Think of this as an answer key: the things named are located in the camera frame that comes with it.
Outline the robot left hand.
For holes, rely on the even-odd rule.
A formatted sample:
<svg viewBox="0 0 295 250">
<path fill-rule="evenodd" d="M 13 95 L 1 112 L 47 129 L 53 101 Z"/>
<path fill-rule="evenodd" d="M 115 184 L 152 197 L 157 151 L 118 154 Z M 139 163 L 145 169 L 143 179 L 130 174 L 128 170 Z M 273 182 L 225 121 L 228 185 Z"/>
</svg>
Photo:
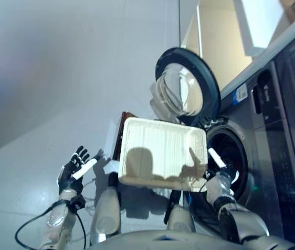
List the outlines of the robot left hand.
<svg viewBox="0 0 295 250">
<path fill-rule="evenodd" d="M 77 195 L 83 190 L 83 176 L 104 156 L 104 151 L 100 149 L 96 155 L 90 158 L 88 150 L 79 146 L 72 154 L 70 160 L 61 167 L 57 178 L 59 194 L 64 190 L 74 190 Z"/>
</svg>

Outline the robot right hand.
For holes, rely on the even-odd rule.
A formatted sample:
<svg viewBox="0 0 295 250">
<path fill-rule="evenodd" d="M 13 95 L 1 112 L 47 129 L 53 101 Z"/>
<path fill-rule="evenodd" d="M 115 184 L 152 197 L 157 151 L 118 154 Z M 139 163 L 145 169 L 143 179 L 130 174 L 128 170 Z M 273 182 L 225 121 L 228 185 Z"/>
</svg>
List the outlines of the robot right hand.
<svg viewBox="0 0 295 250">
<path fill-rule="evenodd" d="M 213 149 L 208 148 L 208 154 L 217 165 L 217 173 L 223 174 L 230 178 L 230 183 L 235 183 L 239 178 L 239 171 L 234 168 L 232 164 L 226 164 L 220 157 L 220 155 Z"/>
</svg>

